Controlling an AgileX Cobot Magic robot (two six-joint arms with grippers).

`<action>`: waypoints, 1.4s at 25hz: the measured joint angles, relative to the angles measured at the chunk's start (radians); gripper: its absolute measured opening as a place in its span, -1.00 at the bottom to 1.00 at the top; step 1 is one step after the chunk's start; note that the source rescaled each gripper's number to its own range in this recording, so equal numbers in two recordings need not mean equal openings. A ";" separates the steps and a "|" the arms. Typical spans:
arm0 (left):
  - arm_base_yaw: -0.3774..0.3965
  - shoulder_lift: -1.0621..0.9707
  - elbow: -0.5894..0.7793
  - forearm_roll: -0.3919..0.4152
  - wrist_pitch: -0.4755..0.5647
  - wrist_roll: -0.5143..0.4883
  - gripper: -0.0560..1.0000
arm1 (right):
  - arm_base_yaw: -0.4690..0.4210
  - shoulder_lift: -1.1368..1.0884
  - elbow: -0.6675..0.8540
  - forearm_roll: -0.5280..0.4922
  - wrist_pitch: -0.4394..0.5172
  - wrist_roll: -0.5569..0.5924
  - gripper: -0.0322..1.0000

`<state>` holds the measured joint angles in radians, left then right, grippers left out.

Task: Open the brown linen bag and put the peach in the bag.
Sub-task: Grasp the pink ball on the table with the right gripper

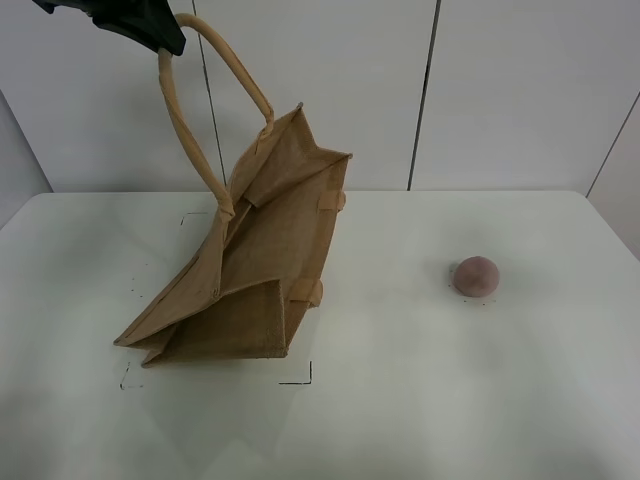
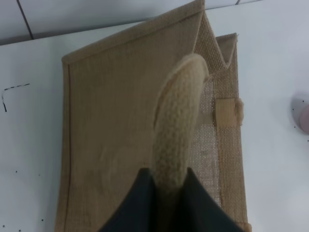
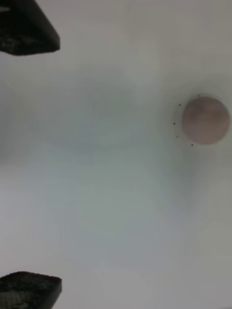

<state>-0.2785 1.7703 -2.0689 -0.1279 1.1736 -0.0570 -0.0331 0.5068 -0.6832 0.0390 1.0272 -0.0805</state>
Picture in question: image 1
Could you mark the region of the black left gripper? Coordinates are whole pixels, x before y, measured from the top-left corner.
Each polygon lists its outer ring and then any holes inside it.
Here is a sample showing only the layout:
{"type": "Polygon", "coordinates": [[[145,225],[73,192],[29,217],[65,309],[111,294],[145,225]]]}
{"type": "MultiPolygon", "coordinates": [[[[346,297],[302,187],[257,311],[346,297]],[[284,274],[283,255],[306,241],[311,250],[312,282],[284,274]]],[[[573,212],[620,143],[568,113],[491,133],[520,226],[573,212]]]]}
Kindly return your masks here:
{"type": "Polygon", "coordinates": [[[79,10],[103,30],[125,36],[158,53],[182,55],[186,38],[165,0],[34,0],[48,14],[58,7],[79,10]]]}

